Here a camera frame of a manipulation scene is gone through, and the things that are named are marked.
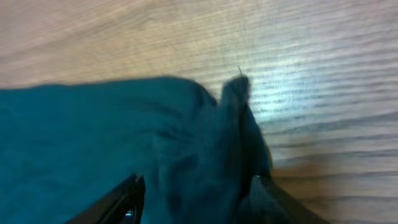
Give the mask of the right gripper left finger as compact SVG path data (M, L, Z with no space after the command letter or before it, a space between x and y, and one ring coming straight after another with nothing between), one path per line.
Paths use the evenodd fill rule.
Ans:
M133 174L67 224L140 224L146 184Z

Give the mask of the dark navy t-shirt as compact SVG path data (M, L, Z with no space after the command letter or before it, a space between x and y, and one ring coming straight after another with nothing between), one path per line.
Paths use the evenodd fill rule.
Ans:
M1 90L1 222L65 223L142 174L144 223L230 223L269 174L248 98L246 77L219 100L175 77Z

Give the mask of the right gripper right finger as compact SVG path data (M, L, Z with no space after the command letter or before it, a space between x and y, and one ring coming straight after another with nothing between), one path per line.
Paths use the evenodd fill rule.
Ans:
M282 190L272 179L255 176L245 198L245 222L255 224L328 224Z

